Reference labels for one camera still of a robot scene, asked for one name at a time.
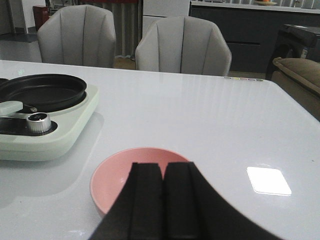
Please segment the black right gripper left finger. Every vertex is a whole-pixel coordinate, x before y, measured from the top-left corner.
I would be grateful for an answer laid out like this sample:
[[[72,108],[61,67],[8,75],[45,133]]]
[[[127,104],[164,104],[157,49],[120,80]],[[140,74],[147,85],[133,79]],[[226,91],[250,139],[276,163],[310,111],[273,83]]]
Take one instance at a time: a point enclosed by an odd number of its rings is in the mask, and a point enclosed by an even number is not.
[[[124,187],[90,239],[162,239],[162,195],[163,180],[159,165],[134,162]]]

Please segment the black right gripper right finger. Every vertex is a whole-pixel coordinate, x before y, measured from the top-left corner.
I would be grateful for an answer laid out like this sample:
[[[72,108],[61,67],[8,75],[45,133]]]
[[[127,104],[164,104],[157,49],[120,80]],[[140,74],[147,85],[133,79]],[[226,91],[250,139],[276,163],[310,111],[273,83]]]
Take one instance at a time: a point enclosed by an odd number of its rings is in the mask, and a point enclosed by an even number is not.
[[[231,206],[193,162],[171,162],[164,175],[169,240],[276,240]]]

